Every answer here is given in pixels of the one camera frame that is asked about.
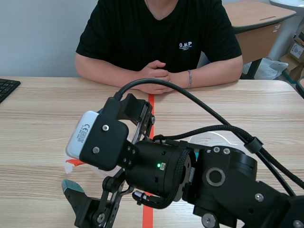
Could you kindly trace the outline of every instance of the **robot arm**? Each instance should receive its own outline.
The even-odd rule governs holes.
[[[111,228],[121,197],[132,193],[137,204],[156,209],[183,199],[194,205],[193,214],[202,217],[206,228],[220,224],[236,228],[237,219],[247,228],[304,228],[304,196],[287,196],[256,181],[256,160],[240,150],[163,136],[150,140],[155,121],[151,110],[148,102],[128,95],[121,102],[109,98],[94,119],[75,158],[102,170],[116,165],[122,168],[114,177],[104,179],[100,199],[86,196],[70,180],[63,181],[63,192],[76,214],[76,227]],[[132,142],[127,140],[128,128],[120,119],[137,125]],[[129,187],[123,191],[125,182]]]

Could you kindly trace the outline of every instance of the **ce marking label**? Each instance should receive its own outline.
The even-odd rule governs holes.
[[[88,132],[88,131],[89,131],[88,128],[90,128],[90,125],[85,124],[85,125],[83,126],[82,130],[85,131],[85,132]]]

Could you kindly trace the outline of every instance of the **transparent plastic sheet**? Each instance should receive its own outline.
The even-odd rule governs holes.
[[[73,171],[73,169],[75,168],[79,168],[81,169],[81,165],[83,165],[84,163],[78,159],[74,159],[74,158],[71,158],[69,157],[66,153],[65,153],[65,159],[64,159],[64,167],[65,167],[65,170],[66,170],[66,173],[69,174],[70,172]],[[120,167],[119,166],[116,166],[113,170],[111,171],[103,171],[103,170],[99,170],[97,167],[95,166],[92,166],[92,165],[89,165],[93,171],[99,175],[100,177],[102,178],[105,178],[107,176],[114,176],[119,170],[120,170]]]
[[[216,132],[205,132],[205,133],[194,135],[189,139],[189,143],[205,145],[205,146],[210,146],[210,147],[227,146],[227,147],[236,148],[240,151],[243,151],[244,153],[247,153],[247,149],[243,145],[232,144],[229,142],[228,139],[226,139],[224,136],[222,136],[221,134],[216,133]]]

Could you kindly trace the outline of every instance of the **chair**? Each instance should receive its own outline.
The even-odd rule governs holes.
[[[300,79],[295,88],[298,90],[299,94],[301,95],[301,97],[304,98],[304,78],[303,79]]]

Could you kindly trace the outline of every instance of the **desk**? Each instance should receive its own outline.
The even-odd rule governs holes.
[[[223,5],[236,32],[244,64],[253,62],[243,79],[254,79],[262,58],[267,57],[283,22],[295,15],[288,9],[243,0]]]
[[[66,175],[63,151],[80,116],[102,107],[117,88],[81,78],[9,79],[20,80],[21,85],[0,104],[1,227],[72,228],[75,215],[62,193],[62,179],[78,182],[93,197],[101,195],[102,179],[87,166]],[[132,92],[148,99],[139,91]],[[258,136],[270,153],[304,179],[304,100],[291,86],[280,81],[242,80],[191,92],[232,124]],[[156,96],[154,107],[155,134],[176,134],[217,124],[178,93]],[[233,135],[227,137],[237,142]],[[258,178],[282,190],[262,164]],[[142,212],[130,195],[124,196],[114,227],[141,228]],[[200,218],[192,215],[192,206],[181,201],[165,210],[154,210],[154,227],[202,225]]]

